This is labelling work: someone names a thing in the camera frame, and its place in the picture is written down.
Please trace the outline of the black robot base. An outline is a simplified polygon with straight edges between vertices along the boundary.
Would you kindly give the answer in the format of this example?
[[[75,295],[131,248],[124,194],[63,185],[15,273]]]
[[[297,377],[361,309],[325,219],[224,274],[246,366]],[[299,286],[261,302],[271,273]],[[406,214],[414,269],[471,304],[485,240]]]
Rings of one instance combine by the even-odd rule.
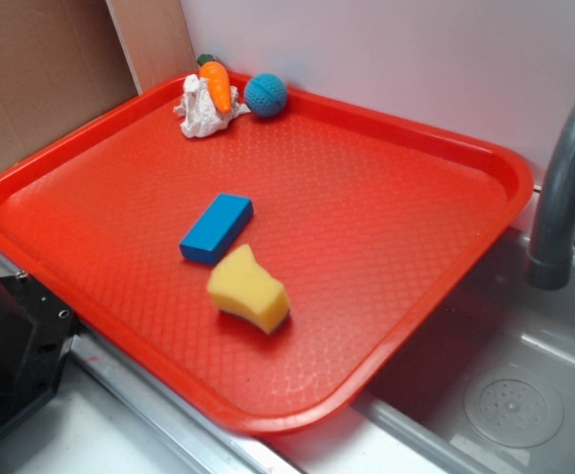
[[[72,308],[32,276],[0,276],[0,438],[48,403],[74,333]]]

